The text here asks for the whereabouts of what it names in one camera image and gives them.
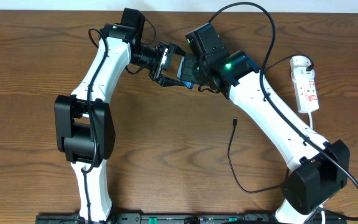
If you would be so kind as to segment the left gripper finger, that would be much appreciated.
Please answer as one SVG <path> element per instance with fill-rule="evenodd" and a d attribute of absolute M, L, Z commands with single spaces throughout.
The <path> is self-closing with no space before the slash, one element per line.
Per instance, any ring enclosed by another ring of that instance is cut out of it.
<path fill-rule="evenodd" d="M 176 80 L 174 78 L 160 75 L 159 76 L 159 85 L 161 87 L 169 87 L 169 86 L 185 86 L 185 84 L 179 80 Z"/>
<path fill-rule="evenodd" d="M 173 45 L 173 53 L 177 55 L 181 55 L 182 57 L 186 55 L 186 52 L 177 44 Z"/>

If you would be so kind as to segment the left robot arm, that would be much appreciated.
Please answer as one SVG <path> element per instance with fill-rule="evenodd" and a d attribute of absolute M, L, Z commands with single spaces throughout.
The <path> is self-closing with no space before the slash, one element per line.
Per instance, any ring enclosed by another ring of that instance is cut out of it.
<path fill-rule="evenodd" d="M 110 102 L 117 82 L 129 64 L 147 69 L 162 87 L 182 83 L 162 74 L 168 67 L 169 51 L 183 55 L 173 44 L 149 47 L 142 43 L 146 17 L 126 8 L 121 21 L 97 29 L 98 51 L 86 76 L 68 96 L 58 95 L 54 104 L 58 150 L 75 171 L 81 208 L 75 223 L 107 222 L 112 201 L 109 197 L 106 163 L 114 149 L 116 133 Z"/>

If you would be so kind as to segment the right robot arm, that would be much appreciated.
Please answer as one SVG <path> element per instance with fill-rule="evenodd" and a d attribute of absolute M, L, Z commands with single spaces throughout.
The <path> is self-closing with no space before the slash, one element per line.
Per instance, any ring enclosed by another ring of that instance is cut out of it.
<path fill-rule="evenodd" d="M 280 186 L 285 200 L 275 219 L 280 223 L 306 223 L 346 186 L 349 148 L 340 140 L 328 142 L 304 123 L 275 93 L 250 56 L 241 50 L 229 53 L 212 24 L 206 23 L 185 37 L 195 60 L 189 75 L 247 113 L 290 170 Z"/>

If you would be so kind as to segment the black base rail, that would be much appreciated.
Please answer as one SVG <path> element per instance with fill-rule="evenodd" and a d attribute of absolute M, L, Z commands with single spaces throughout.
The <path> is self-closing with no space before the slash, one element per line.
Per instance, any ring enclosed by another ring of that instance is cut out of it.
<path fill-rule="evenodd" d="M 72 215 L 37 215 L 35 224 L 89 223 L 78 213 Z M 107 224 L 217 224 L 217 223 L 278 223 L 269 214 L 248 215 L 158 215 L 121 213 L 110 215 L 105 221 L 93 220 L 91 223 Z"/>

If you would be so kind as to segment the white USB charger plug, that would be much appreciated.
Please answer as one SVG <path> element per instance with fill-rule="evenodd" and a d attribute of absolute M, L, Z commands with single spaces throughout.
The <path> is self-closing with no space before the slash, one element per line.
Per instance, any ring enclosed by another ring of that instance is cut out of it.
<path fill-rule="evenodd" d="M 307 56 L 296 55 L 290 59 L 290 68 L 293 70 L 298 67 L 305 67 L 306 71 L 312 71 L 312 69 L 314 69 L 314 64 Z"/>

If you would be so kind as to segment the blue Galaxy smartphone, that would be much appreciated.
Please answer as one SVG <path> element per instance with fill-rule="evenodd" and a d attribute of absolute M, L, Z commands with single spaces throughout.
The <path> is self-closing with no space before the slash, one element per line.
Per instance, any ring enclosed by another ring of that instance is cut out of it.
<path fill-rule="evenodd" d="M 192 89 L 195 83 L 193 74 L 194 59 L 191 55 L 186 55 L 182 58 L 180 67 L 177 73 L 178 79 L 188 89 Z"/>

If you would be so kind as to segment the white power strip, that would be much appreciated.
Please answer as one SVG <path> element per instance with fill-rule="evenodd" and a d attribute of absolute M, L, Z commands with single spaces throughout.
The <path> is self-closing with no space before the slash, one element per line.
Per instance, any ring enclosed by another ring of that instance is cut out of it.
<path fill-rule="evenodd" d="M 314 70 L 306 67 L 295 67 L 291 71 L 295 89 L 297 108 L 300 113 L 312 113 L 319 109 L 318 96 L 314 82 Z"/>

